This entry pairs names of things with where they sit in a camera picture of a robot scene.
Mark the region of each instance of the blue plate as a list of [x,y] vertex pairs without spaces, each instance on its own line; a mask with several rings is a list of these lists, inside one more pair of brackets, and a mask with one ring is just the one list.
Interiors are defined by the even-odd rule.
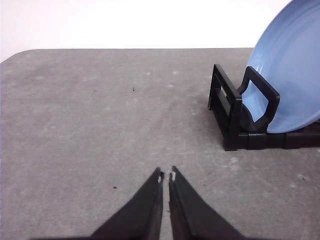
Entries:
[[[320,119],[320,0],[291,1],[266,28],[248,66],[280,94],[268,133],[285,133]],[[242,94],[253,121],[268,100],[250,82]]]

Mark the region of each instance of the white background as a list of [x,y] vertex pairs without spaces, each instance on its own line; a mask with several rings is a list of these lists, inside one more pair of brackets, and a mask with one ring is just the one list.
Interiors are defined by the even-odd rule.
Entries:
[[59,48],[254,47],[289,0],[1,0],[1,61]]

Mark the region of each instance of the gray table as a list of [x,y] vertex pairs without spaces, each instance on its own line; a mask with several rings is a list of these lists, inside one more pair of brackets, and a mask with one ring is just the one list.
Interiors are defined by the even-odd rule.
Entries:
[[[226,152],[208,111],[213,64],[239,86],[251,51],[31,50],[4,61],[2,239],[88,236],[172,165],[244,235],[320,239],[320,149]],[[168,200],[165,182],[162,240]]]

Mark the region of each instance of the table surface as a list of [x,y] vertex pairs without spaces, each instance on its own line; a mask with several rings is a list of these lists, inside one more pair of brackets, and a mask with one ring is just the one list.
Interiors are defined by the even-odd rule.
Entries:
[[[320,148],[224,151],[215,63],[251,48],[48,49],[1,64],[1,237],[89,236],[156,167],[178,166],[248,237],[320,239]],[[161,240],[171,240],[168,181]]]

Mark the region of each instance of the black dish rack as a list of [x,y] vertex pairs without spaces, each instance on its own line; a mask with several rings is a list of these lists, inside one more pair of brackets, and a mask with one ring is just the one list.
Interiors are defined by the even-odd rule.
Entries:
[[[242,104],[241,94],[250,81],[268,100],[264,115],[256,122]],[[242,84],[236,89],[222,67],[213,66],[208,108],[214,112],[226,151],[320,147],[320,120],[291,132],[267,133],[279,101],[279,93],[253,67],[245,69]]]

